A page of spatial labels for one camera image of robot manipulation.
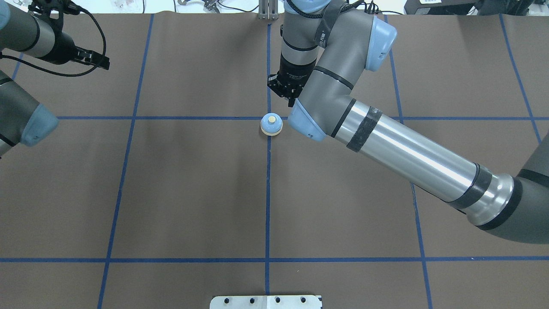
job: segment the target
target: white label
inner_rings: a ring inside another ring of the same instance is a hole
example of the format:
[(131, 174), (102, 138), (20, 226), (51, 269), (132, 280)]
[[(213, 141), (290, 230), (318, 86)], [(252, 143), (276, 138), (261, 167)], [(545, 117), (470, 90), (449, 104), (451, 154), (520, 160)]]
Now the white label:
[(431, 8), (417, 9), (416, 15), (427, 15), (427, 13), (429, 13), (430, 10)]

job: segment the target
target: black band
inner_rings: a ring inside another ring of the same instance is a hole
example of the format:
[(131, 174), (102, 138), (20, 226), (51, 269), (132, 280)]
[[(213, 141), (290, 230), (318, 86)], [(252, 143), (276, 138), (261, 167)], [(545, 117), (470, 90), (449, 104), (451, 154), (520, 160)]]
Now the black band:
[(377, 122), (379, 121), (379, 118), (381, 118), (382, 114), (382, 111), (378, 110), (377, 108), (370, 107), (368, 113), (366, 114), (366, 117), (364, 117), (351, 141), (349, 141), (349, 143), (347, 144), (347, 148), (351, 149), (354, 152), (360, 151), (360, 149), (362, 148), (362, 146), (364, 146), (364, 143), (366, 142), (368, 137), (370, 137), (370, 134), (376, 127)]
[(355, 105), (356, 99), (352, 99), (351, 103), (347, 106), (347, 109), (345, 110), (345, 113), (341, 115), (341, 118), (339, 118), (338, 124), (335, 126), (334, 131), (332, 132), (331, 137), (335, 137), (338, 134), (339, 128), (341, 128), (341, 125), (343, 125), (343, 122), (345, 121), (345, 118), (347, 118), (347, 115), (349, 115), (349, 112), (351, 111), (352, 107)]
[(7, 137), (5, 137), (4, 135), (0, 134), (0, 140), (3, 140), (6, 144), (8, 144), (9, 146), (11, 147), (14, 147), (15, 145), (17, 145), (16, 143), (8, 140)]
[(492, 182), (492, 173), (482, 165), (477, 165), (477, 174), (471, 186), (455, 201), (449, 202), (455, 209), (464, 209), (475, 204), (488, 190)]
[(31, 46), (25, 48), (25, 49), (22, 49), (21, 51), (18, 51), (18, 52), (21, 52), (21, 53), (24, 53), (30, 49), (32, 49), (36, 43), (38, 43), (38, 40), (40, 39), (40, 25), (38, 24), (38, 20), (36, 20), (36, 18), (33, 18), (35, 20), (35, 23), (36, 23), (36, 37), (35, 37), (35, 41), (31, 44)]
[(0, 86), (4, 85), (6, 82), (10, 82), (10, 81), (13, 81), (13, 79), (11, 79), (11, 78), (0, 79)]
[(316, 71), (319, 71), (320, 73), (324, 73), (328, 76), (330, 76), (331, 78), (335, 79), (336, 81), (342, 83), (343, 85), (347, 86), (349, 89), (352, 90), (352, 88), (354, 87), (348, 80), (342, 78), (341, 76), (337, 75), (336, 73), (326, 69), (326, 68), (323, 68), (323, 67), (319, 67), (318, 65), (315, 67), (315, 70)]
[(339, 14), (341, 14), (341, 9), (346, 5), (347, 2), (343, 0), (331, 0), (330, 3), (328, 3), (324, 10), (324, 16), (316, 29), (315, 43), (318, 46), (322, 48), (326, 47), (328, 37), (330, 36), (330, 32), (332, 32), (332, 28), (334, 28), (335, 21)]
[(542, 186), (549, 187), (549, 177), (529, 169), (521, 169), (517, 177), (531, 180)]
[(520, 203), (521, 199), (522, 183), (520, 182), (520, 180), (517, 180), (515, 177), (513, 177), (513, 193), (511, 194), (511, 199), (509, 199), (509, 202), (507, 202), (507, 205), (505, 205), (505, 208), (500, 212), (500, 214), (492, 219), (492, 221), (483, 225), (479, 225), (477, 226), (477, 228), (483, 231), (487, 231), (499, 227), (501, 224), (507, 221), (507, 219), (509, 219), (509, 217), (517, 209), (518, 203)]
[(317, 46), (313, 46), (313, 47), (309, 47), (309, 48), (299, 48), (299, 47), (295, 47), (292, 44), (288, 43), (288, 41), (286, 41), (284, 38), (282, 38), (282, 39), (284, 40), (284, 43), (286, 43), (286, 45), (288, 45), (288, 47), (290, 47), (291, 49), (295, 49), (296, 51), (300, 51), (300, 52), (308, 52), (308, 51), (311, 51), (311, 50), (313, 50), (317, 47)]

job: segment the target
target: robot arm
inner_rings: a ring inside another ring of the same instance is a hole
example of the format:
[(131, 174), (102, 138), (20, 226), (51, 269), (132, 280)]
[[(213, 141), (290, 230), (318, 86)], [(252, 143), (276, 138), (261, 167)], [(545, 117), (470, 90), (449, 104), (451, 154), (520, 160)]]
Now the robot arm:
[[(373, 158), (466, 214), (473, 225), (490, 234), (549, 243), (549, 137), (517, 177), (495, 175), (352, 98), (351, 90), (362, 71), (380, 67), (396, 30), (346, 7), (343, 0), (288, 0), (285, 4), (282, 57), (298, 59), (286, 57), (285, 45), (325, 47), (310, 75), (303, 77), (307, 82), (295, 100), (289, 124), (313, 140), (330, 135)], [(281, 62), (281, 71), (283, 66), (292, 76), (292, 68)]]
[[(0, 54), (8, 48), (54, 64), (74, 61), (93, 65), (85, 73), (97, 67), (109, 69), (105, 49), (99, 54), (77, 47), (72, 38), (62, 32), (63, 13), (76, 15), (84, 9), (69, 0), (33, 1), (29, 9), (40, 15), (32, 16), (0, 0)], [(53, 10), (59, 12), (58, 19), (49, 17)], [(57, 124), (57, 118), (44, 105), (0, 71), (0, 156), (20, 142), (26, 146), (37, 144)]]

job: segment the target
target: blue joint cap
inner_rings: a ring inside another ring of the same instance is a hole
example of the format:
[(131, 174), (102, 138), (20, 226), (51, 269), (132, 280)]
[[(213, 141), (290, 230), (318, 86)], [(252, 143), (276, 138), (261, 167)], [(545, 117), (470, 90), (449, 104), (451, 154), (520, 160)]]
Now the blue joint cap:
[(282, 130), (282, 118), (275, 113), (269, 113), (261, 119), (261, 130), (263, 133), (274, 136)]
[(8, 4), (4, 0), (0, 0), (0, 30), (8, 24), (10, 16)]
[(321, 142), (326, 137), (326, 133), (322, 131), (303, 105), (301, 105), (299, 99), (295, 100), (292, 112), (288, 116), (288, 122), (294, 130), (314, 141)]
[[(330, 0), (292, 0), (296, 7), (305, 13), (312, 13), (320, 10), (330, 3)], [(290, 14), (297, 14), (287, 1), (284, 1), (284, 10)]]
[(28, 147), (38, 144), (57, 128), (59, 120), (44, 105), (40, 104), (32, 113), (23, 135), (21, 143)]
[(368, 57), (366, 58), (366, 70), (377, 71), (381, 67), (395, 39), (396, 29), (374, 16), (370, 44), (368, 45)]

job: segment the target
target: black rubber ring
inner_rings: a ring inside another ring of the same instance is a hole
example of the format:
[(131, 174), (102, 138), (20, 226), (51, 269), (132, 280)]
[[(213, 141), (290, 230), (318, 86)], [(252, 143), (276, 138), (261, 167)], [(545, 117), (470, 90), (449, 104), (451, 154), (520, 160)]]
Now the black rubber ring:
[(505, 205), (505, 208), (500, 212), (500, 214), (492, 219), (492, 221), (483, 225), (479, 225), (477, 226), (477, 228), (483, 231), (487, 231), (499, 227), (501, 224), (507, 221), (507, 219), (509, 219), (509, 217), (517, 209), (518, 203), (520, 203), (521, 199), (522, 183), (520, 182), (520, 180), (517, 180), (515, 177), (513, 177), (513, 193), (511, 194), (511, 199), (509, 199), (509, 202), (507, 202), (507, 205)]
[(342, 83), (343, 85), (347, 86), (349, 89), (352, 90), (353, 88), (353, 85), (346, 79), (342, 78), (341, 76), (337, 75), (336, 73), (326, 69), (326, 68), (323, 68), (323, 67), (319, 67), (318, 65), (315, 67), (315, 70), (316, 71), (319, 71), (320, 73), (324, 73), (328, 76), (330, 76), (331, 78), (335, 79), (336, 81)]
[(2, 134), (0, 134), (0, 140), (4, 141), (6, 144), (8, 144), (11, 147), (15, 147), (15, 145), (17, 145)]
[(351, 149), (354, 152), (360, 151), (368, 137), (370, 137), (370, 134), (376, 127), (377, 123), (379, 122), (379, 118), (381, 118), (382, 114), (382, 111), (378, 110), (377, 108), (370, 107), (368, 113), (366, 114), (366, 117), (364, 117), (351, 141), (349, 141), (349, 143), (347, 144), (347, 148)]
[(449, 202), (450, 206), (455, 209), (464, 209), (472, 204), (475, 204), (488, 190), (490, 183), (492, 182), (492, 173), (483, 167), (477, 165), (477, 174), (471, 183), (471, 186), (463, 193), (458, 199)]
[(313, 50), (317, 47), (317, 46), (313, 46), (313, 47), (308, 47), (308, 48), (299, 48), (299, 47), (295, 47), (292, 44), (288, 43), (288, 41), (286, 41), (284, 38), (282, 38), (282, 39), (284, 40), (284, 43), (286, 43), (286, 45), (288, 45), (288, 47), (290, 47), (291, 49), (295, 49), (296, 51), (300, 51), (300, 52), (308, 52), (308, 51), (311, 51), (311, 50)]
[(38, 24), (38, 20), (36, 20), (36, 18), (33, 18), (35, 20), (35, 23), (36, 23), (36, 38), (35, 38), (35, 41), (31, 44), (31, 46), (29, 46), (28, 48), (26, 49), (22, 49), (21, 51), (18, 51), (18, 52), (26, 52), (30, 49), (32, 49), (36, 43), (38, 43), (38, 40), (40, 39), (40, 25)]
[(517, 177), (531, 180), (544, 187), (549, 187), (549, 177), (529, 169), (521, 169)]
[(345, 110), (345, 113), (341, 115), (341, 118), (339, 119), (338, 124), (335, 126), (334, 131), (332, 132), (331, 137), (335, 137), (338, 134), (339, 129), (343, 125), (343, 122), (345, 121), (345, 118), (347, 118), (347, 115), (349, 115), (349, 112), (351, 111), (352, 107), (355, 105), (356, 99), (352, 99), (351, 103), (347, 106), (347, 109)]
[(7, 82), (11, 82), (11, 81), (13, 81), (13, 79), (11, 79), (11, 78), (0, 79), (0, 86), (4, 85)]

